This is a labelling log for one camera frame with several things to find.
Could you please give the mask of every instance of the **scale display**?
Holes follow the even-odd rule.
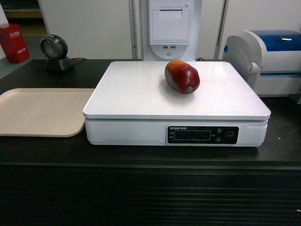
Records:
[[[236,144],[238,127],[168,126],[168,144]]]

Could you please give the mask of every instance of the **receipt printer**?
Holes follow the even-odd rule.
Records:
[[[222,59],[259,96],[301,97],[301,32],[240,31],[227,38]]]

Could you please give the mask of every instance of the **white wall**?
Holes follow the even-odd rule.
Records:
[[[224,0],[203,0],[197,57],[213,59]],[[62,36],[69,57],[132,58],[128,0],[39,0],[49,33]],[[141,57],[138,0],[137,48]],[[301,0],[229,0],[219,58],[239,30],[301,26]]]
[[[217,43],[223,0],[203,0],[197,58],[213,59]]]
[[[3,24],[8,24],[8,20],[6,19],[6,16],[5,16],[4,12],[3,12],[2,6],[0,5],[0,25],[3,25]],[[0,45],[0,59],[3,59],[5,57],[6,57],[6,55],[3,52],[3,49],[2,49],[2,47]]]
[[[240,30],[299,31],[300,26],[300,0],[229,0],[219,58],[227,37]]]
[[[61,36],[68,57],[132,58],[127,0],[39,0],[49,34]]]

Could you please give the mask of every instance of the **black countertop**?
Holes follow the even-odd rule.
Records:
[[[77,60],[66,74],[32,60],[0,80],[0,94],[16,88],[95,88],[116,60]],[[91,145],[85,129],[73,137],[0,137],[0,164],[191,169],[301,169],[301,105],[287,97],[262,98],[271,110],[259,147]]]

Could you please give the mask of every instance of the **lcd screen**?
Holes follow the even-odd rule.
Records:
[[[210,130],[176,130],[175,140],[210,140]]]

